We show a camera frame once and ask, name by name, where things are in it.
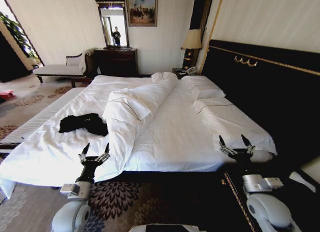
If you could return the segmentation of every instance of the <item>gold hook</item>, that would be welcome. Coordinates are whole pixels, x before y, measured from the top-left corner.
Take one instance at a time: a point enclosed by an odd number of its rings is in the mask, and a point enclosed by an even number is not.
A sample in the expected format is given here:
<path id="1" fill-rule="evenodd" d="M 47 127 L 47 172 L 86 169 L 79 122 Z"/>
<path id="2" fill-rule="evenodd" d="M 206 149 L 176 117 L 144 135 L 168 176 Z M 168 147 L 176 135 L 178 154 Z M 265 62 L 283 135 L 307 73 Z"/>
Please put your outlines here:
<path id="1" fill-rule="evenodd" d="M 234 57 L 234 61 L 237 62 L 237 63 L 242 62 L 242 58 L 238 60 L 237 56 L 235 56 Z"/>
<path id="2" fill-rule="evenodd" d="M 238 59 L 237 56 L 234 57 L 234 61 L 237 62 L 237 63 L 241 63 L 243 65 L 247 64 L 249 67 L 256 67 L 257 64 L 258 64 L 258 61 L 255 62 L 255 63 L 250 63 L 250 59 L 248 59 L 247 61 L 244 61 L 244 59 L 241 57 L 240 59 Z"/>

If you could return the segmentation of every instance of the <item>red object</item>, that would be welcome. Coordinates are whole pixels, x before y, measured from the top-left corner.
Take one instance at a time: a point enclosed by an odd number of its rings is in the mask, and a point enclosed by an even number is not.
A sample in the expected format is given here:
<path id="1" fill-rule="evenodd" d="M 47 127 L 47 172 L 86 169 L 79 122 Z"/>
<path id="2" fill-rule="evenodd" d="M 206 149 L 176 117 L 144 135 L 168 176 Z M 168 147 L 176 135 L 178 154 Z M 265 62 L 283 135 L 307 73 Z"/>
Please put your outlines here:
<path id="1" fill-rule="evenodd" d="M 5 90 L 0 92 L 0 98 L 4 99 L 4 100 L 8 100 L 11 99 L 13 97 L 15 97 L 13 90 Z"/>

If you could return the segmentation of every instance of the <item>black headboard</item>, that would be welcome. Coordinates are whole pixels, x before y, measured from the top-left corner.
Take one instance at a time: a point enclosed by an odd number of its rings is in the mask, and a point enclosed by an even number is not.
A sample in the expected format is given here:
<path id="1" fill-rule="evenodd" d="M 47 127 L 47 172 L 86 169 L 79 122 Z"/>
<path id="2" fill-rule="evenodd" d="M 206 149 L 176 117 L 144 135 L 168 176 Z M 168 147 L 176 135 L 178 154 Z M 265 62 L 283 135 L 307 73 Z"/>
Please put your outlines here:
<path id="1" fill-rule="evenodd" d="M 271 134 L 282 163 L 320 155 L 320 53 L 211 40 L 201 74 Z"/>

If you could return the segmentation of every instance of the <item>person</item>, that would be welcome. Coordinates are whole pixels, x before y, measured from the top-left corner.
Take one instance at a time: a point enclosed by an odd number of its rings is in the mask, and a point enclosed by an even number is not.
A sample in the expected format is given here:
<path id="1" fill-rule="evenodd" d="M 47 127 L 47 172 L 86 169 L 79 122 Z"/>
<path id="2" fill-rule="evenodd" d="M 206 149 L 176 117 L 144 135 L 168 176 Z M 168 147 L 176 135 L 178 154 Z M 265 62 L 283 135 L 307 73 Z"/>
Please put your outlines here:
<path id="1" fill-rule="evenodd" d="M 113 32 L 112 37 L 114 38 L 114 43 L 116 46 L 120 46 L 120 37 L 121 34 L 118 31 L 118 27 L 115 27 L 115 32 Z"/>

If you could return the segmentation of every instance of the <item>painting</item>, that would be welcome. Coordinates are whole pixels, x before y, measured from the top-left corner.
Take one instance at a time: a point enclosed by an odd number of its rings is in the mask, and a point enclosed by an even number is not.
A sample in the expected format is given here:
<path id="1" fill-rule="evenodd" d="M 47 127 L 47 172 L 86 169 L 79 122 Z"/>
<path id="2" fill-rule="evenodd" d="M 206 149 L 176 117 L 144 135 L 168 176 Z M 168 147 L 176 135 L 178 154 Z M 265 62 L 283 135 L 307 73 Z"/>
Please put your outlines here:
<path id="1" fill-rule="evenodd" d="M 126 0 L 129 26 L 157 26 L 158 0 Z"/>

